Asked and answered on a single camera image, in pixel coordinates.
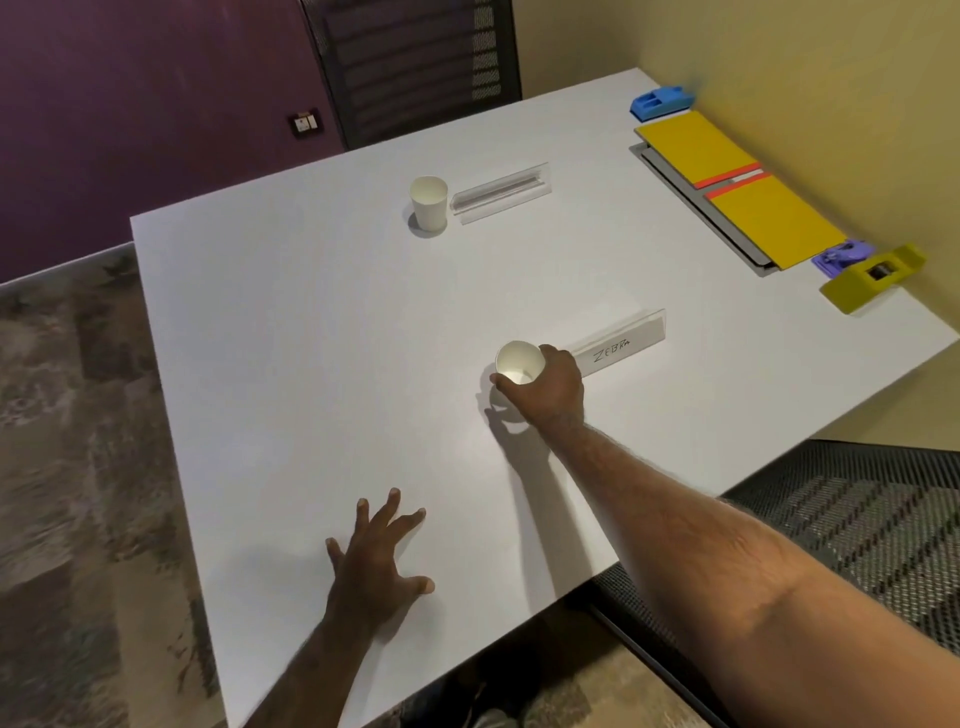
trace person's foot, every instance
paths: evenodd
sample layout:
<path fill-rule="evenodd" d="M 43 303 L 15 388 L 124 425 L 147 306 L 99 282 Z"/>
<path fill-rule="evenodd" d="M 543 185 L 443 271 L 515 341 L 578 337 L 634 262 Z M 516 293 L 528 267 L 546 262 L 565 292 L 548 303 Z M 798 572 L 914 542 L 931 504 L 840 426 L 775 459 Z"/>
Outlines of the person's foot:
<path fill-rule="evenodd" d="M 473 703 L 473 717 L 499 710 L 522 724 L 524 714 L 540 692 L 540 658 L 536 649 L 525 643 L 504 645 L 481 656 L 478 670 L 485 685 Z"/>

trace yellow 3d printed object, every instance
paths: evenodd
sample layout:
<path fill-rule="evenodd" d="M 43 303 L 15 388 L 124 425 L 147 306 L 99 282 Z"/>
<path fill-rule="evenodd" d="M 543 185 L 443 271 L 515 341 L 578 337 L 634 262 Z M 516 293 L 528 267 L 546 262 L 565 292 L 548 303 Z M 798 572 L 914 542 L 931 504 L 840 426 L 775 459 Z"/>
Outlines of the yellow 3d printed object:
<path fill-rule="evenodd" d="M 924 267 L 926 255 L 907 244 L 892 253 L 873 255 L 854 263 L 835 279 L 824 283 L 820 292 L 844 313 L 872 301 L 893 285 Z"/>

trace switch plate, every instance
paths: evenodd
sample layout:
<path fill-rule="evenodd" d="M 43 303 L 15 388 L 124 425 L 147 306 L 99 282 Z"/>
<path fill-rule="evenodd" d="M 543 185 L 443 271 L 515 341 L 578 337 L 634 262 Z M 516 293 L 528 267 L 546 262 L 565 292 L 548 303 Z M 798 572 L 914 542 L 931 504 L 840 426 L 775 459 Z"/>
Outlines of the switch plate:
<path fill-rule="evenodd" d="M 324 132 L 324 121 L 318 109 L 295 113 L 293 116 L 288 116 L 287 121 L 290 123 L 290 129 L 297 139 Z"/>

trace black chair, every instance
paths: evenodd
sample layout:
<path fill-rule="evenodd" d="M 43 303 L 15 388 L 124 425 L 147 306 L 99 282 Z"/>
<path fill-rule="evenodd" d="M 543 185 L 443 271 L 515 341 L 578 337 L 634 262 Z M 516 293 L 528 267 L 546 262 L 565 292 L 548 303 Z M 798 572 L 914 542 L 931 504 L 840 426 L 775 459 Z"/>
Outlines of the black chair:
<path fill-rule="evenodd" d="M 510 0 L 301 0 L 356 149 L 519 101 Z"/>
<path fill-rule="evenodd" d="M 724 498 L 960 655 L 960 452 L 809 440 Z M 707 723 L 736 725 L 620 565 L 573 598 Z"/>

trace forearm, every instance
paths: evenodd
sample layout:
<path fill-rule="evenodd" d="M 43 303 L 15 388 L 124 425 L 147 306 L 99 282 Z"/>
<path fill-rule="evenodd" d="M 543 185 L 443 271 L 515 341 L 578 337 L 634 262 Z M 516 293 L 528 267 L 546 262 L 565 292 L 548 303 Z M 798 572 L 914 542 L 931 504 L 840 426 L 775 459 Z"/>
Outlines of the forearm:
<path fill-rule="evenodd" d="M 781 534 L 576 420 L 540 432 L 641 593 L 742 722 L 954 724 L 960 662 Z"/>
<path fill-rule="evenodd" d="M 324 618 L 247 728 L 336 728 L 372 634 Z"/>
<path fill-rule="evenodd" d="M 699 662 L 749 631 L 816 563 L 746 514 L 681 485 L 574 419 L 540 428 L 637 588 Z"/>

